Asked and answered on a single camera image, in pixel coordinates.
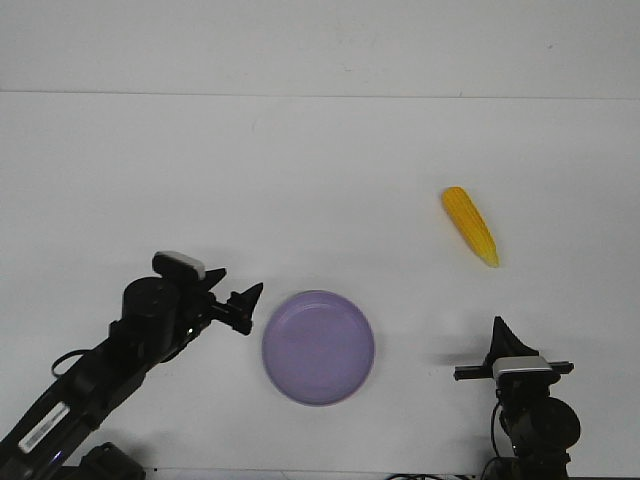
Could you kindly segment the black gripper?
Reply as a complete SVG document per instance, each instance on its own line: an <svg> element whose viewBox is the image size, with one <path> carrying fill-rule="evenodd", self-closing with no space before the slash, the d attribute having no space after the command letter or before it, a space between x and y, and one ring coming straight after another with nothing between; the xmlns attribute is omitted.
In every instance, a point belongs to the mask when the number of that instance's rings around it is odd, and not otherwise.
<svg viewBox="0 0 640 480"><path fill-rule="evenodd" d="M218 301L211 290L227 274L225 268L207 270L203 282L194 288L193 319L190 321L192 336L198 336L214 321L231 327L241 335L248 336L253 328L253 313L263 292L264 284L257 283L244 292L232 292L229 299Z"/></svg>
<svg viewBox="0 0 640 480"><path fill-rule="evenodd" d="M500 357L537 355L538 351L524 344L502 317L495 316L484 365L456 366L453 378L456 381L493 379L496 388L504 395L548 395L551 385L557 383L562 375L573 371L572 362L497 360Z"/></svg>

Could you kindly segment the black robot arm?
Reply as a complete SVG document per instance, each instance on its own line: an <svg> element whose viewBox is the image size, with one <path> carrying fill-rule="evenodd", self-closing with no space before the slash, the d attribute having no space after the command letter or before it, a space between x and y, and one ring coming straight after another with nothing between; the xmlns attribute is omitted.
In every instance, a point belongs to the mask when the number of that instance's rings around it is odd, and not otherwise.
<svg viewBox="0 0 640 480"><path fill-rule="evenodd" d="M212 322L250 334L263 286L221 303L211 290L225 273L211 270L191 284L162 277L130 283L107 338L58 376L2 440L2 478L52 478L151 369L179 355Z"/></svg>
<svg viewBox="0 0 640 480"><path fill-rule="evenodd" d="M490 438L494 456L482 479L566 479L568 450L581 435L574 409L550 389L570 374L569 361L550 362L524 344L500 316L494 318L488 353L479 365L457 366L453 378L490 379L496 404Z"/></svg>

